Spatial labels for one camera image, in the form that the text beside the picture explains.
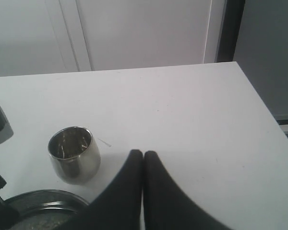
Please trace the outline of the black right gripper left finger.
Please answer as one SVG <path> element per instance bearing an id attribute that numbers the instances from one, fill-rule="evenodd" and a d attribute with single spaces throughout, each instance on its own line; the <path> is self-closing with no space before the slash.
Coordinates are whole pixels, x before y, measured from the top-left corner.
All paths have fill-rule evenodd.
<path id="1" fill-rule="evenodd" d="M 131 150 L 113 181 L 73 220 L 72 229 L 140 229 L 142 172 L 143 153 Z"/>

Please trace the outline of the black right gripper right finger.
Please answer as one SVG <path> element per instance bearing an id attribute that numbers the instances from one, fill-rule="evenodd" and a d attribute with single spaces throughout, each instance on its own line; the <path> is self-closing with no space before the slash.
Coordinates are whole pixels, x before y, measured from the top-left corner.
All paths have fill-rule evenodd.
<path id="1" fill-rule="evenodd" d="M 147 230 L 228 230 L 175 183 L 158 154 L 144 154 L 144 222 Z"/>

